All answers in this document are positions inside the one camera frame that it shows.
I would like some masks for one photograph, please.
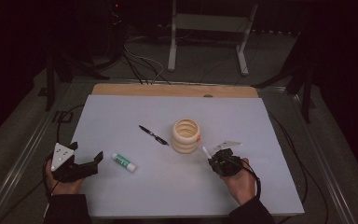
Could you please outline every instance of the gray floor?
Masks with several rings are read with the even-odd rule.
[[[245,49],[250,71],[248,77],[240,76],[231,41],[180,45],[177,50],[176,70],[167,72],[165,69],[169,41],[167,37],[134,38],[126,43],[126,47],[136,55],[160,62],[164,68],[161,74],[171,83],[246,86],[276,75],[296,39],[287,35],[251,35]],[[103,71],[103,75],[111,77],[110,82],[137,82],[130,68],[123,62],[117,62]],[[159,71],[160,67],[156,63],[151,63]],[[141,65],[137,67],[149,81],[153,80],[154,73]],[[37,96],[39,90],[46,86],[45,75],[46,71],[35,77],[34,89],[0,128],[0,216],[41,180],[41,164],[56,142],[57,123],[52,122],[54,113],[84,104],[93,85],[99,82],[79,75],[71,84],[62,84],[58,89],[57,104],[51,113],[47,113],[44,111],[46,98]],[[311,124],[306,124],[298,114],[297,97],[287,95],[282,88],[287,81],[288,79],[281,80],[272,87],[258,92],[266,108],[275,115],[292,137],[298,157],[317,185],[312,182],[310,175],[307,175],[309,192],[304,202],[306,213],[292,217],[284,223],[324,223],[327,212],[327,223],[358,223],[358,164],[351,154],[351,149],[326,108],[317,87],[313,87],[311,94]],[[62,125],[60,139],[64,144],[70,143],[80,114],[81,108],[74,111],[72,122]],[[298,161],[278,123],[273,119],[271,122],[295,180],[298,195],[303,198],[306,182]],[[41,223],[46,205],[43,187],[39,187],[13,209],[2,223]],[[277,222],[283,219],[284,217],[276,217]],[[111,222],[226,223],[227,220],[94,220],[94,223]]]

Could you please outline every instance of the white stand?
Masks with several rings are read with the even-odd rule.
[[[168,60],[168,71],[175,70],[176,29],[190,29],[243,33],[242,42],[236,47],[236,49],[238,61],[240,63],[241,74],[249,75],[243,51],[251,32],[256,11],[257,5],[253,5],[251,13],[247,18],[181,14],[176,13],[176,0],[172,0],[172,36],[170,57]]]

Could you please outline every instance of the person's left hand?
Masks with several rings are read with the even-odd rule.
[[[62,183],[62,182],[58,183],[58,181],[54,179],[50,167],[51,167],[51,160],[49,160],[46,165],[46,174],[48,175],[50,190],[53,189],[51,195],[78,194],[78,192],[80,191],[80,187],[84,181],[84,178],[78,179],[77,181],[71,183]]]

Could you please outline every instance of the black cable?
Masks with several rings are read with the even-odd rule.
[[[137,72],[137,69],[132,65],[132,63],[131,63],[129,57],[127,57],[127,55],[125,55],[125,54],[124,54],[123,56],[124,56],[124,58],[127,60],[127,63],[128,63],[128,65],[129,65],[131,71],[133,72],[133,74],[138,78],[138,80],[139,80],[139,82],[140,82],[141,84],[144,84],[143,81],[142,81],[142,78],[141,78],[140,74]]]
[[[258,178],[258,176],[255,174],[254,169],[249,165],[249,163],[247,161],[241,160],[241,161],[245,162],[249,166],[249,168],[246,168],[242,164],[237,164],[235,161],[232,161],[232,160],[230,160],[228,158],[223,158],[223,160],[228,161],[228,162],[234,164],[235,166],[240,167],[241,169],[245,170],[246,172],[248,172],[249,174],[251,174],[253,176],[253,178],[255,179],[256,187],[257,187],[257,192],[256,192],[255,196],[257,197],[257,199],[260,199],[261,181],[260,181],[260,178]]]
[[[48,161],[49,160],[52,160],[53,159],[53,151],[48,154],[48,156],[45,158],[45,161],[43,162],[43,166],[42,166],[42,177],[43,177],[43,186],[45,187],[45,194],[46,194],[46,197],[48,197],[48,201],[50,201],[50,197],[51,197],[51,193],[50,193],[50,190],[49,190],[49,187],[48,187],[48,181],[47,181],[47,177],[48,175],[46,174],[46,166],[48,164]]]
[[[135,57],[135,58],[137,58],[137,59],[139,59],[139,60],[142,60],[143,62],[145,62],[145,63],[147,63],[150,67],[147,67],[146,65],[144,65],[144,64],[141,64],[141,63],[138,63],[138,64],[140,64],[140,65],[142,65],[142,66],[144,66],[144,67],[146,67],[146,68],[151,68],[151,70],[153,70],[154,72],[155,72],[155,78],[153,79],[153,81],[151,82],[151,84],[154,84],[154,82],[156,81],[156,79],[158,78],[158,77],[161,77],[164,81],[166,81],[169,85],[172,85],[161,73],[162,73],[162,71],[164,70],[164,68],[163,68],[163,65],[161,64],[161,63],[159,63],[159,62],[157,62],[157,61],[155,61],[155,60],[152,60],[152,59],[148,59],[148,58],[145,58],[145,57],[141,57],[141,56],[138,56],[138,55],[136,55],[136,54],[134,54],[133,52],[131,52],[131,51],[129,51],[128,49],[126,49],[126,48],[124,48],[125,50],[124,50],[124,53],[125,52],[127,52],[127,53],[129,53],[130,54],[130,56],[132,56],[132,57]],[[124,55],[125,57],[126,57],[126,59],[127,60],[130,60],[130,58],[127,56],[127,55]],[[151,64],[151,63],[149,63],[147,60],[150,60],[150,61],[152,61],[152,62],[154,62],[154,63],[158,63],[160,66],[161,66],[161,71],[158,73],[158,71],[156,70],[156,68]],[[145,79],[145,81],[147,82],[147,79],[146,79],[146,77],[145,76],[143,76],[141,73],[139,73],[139,72],[137,72],[137,74],[138,75],[140,75],[141,77],[143,77],[144,79]]]
[[[60,183],[60,181],[57,181],[57,183],[54,185],[54,187],[50,190],[50,194],[53,193],[53,191],[55,190],[55,188],[57,188],[59,183]]]
[[[13,204],[1,217],[0,217],[0,223],[7,217],[8,214],[10,214],[22,201],[24,201],[28,196],[30,196],[41,184],[43,181],[39,181],[32,189],[30,189],[22,198],[20,198],[15,204]]]
[[[308,186],[308,179],[307,179],[307,174],[310,176],[312,182],[315,184],[316,188],[318,189],[318,191],[320,192],[321,196],[322,196],[322,199],[324,201],[324,208],[325,208],[325,211],[326,211],[326,215],[325,215],[325,218],[324,218],[324,224],[328,222],[328,217],[329,217],[329,211],[328,211],[328,205],[327,205],[327,201],[324,197],[324,194],[322,192],[322,189],[320,188],[320,186],[318,185],[317,181],[315,180],[315,178],[313,177],[313,175],[310,173],[310,171],[307,169],[307,167],[305,166],[305,164],[302,162],[302,160],[299,158],[298,156],[298,153],[296,151],[296,147],[293,143],[293,140],[291,138],[291,136],[289,135],[289,133],[287,132],[287,130],[283,127],[283,125],[277,120],[277,118],[270,112],[268,111],[268,115],[273,119],[275,120],[275,122],[279,125],[279,127],[281,128],[282,132],[283,132],[283,135],[287,141],[287,143],[289,144],[289,147],[292,149],[295,157],[296,157],[296,160],[298,162],[298,164],[300,165],[300,168],[301,168],[301,172],[303,173],[303,176],[304,176],[304,179],[305,179],[305,192],[304,192],[304,196],[303,196],[303,199],[301,200],[301,202],[304,204],[304,202],[306,201],[306,198],[307,198],[307,194],[308,194],[308,191],[309,191],[309,186]],[[283,220],[281,220],[278,224],[282,224],[283,222],[287,221],[288,219],[290,219],[291,217],[287,217]]]
[[[75,109],[78,109],[79,107],[82,107],[84,105],[77,105],[75,107],[72,107],[71,109],[69,109],[68,111],[66,111],[59,119],[58,119],[58,126],[57,126],[57,136],[56,136],[56,140],[57,143],[60,143],[60,128],[61,128],[61,124],[63,119],[72,111],[74,111]]]

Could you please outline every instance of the black sleeve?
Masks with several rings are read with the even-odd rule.
[[[51,197],[48,211],[45,215],[45,224],[91,224],[86,195],[63,194]]]
[[[234,224],[273,224],[274,218],[267,208],[254,197],[248,203],[230,212],[229,216]]]

